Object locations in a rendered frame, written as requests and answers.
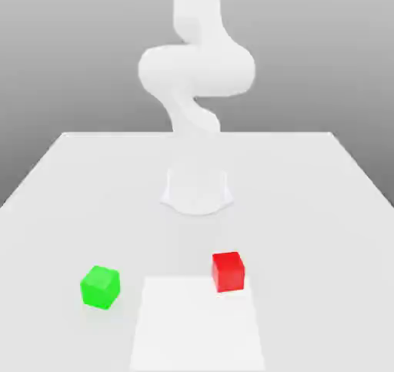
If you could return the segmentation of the small red cube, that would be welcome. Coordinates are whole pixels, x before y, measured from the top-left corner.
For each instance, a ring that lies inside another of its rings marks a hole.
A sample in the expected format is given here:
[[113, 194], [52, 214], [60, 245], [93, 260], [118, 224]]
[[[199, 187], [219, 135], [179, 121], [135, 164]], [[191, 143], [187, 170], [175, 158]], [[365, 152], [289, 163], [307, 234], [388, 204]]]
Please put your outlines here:
[[244, 289], [245, 265], [237, 251], [212, 254], [212, 278], [218, 293]]

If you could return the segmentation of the small green cube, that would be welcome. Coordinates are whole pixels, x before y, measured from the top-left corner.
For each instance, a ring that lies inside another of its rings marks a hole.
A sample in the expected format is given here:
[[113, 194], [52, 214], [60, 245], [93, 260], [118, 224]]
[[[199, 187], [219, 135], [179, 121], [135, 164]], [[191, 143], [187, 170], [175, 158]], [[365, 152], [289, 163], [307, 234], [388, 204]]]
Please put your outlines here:
[[93, 266], [81, 280], [80, 290], [84, 304], [108, 310], [120, 294], [119, 271]]

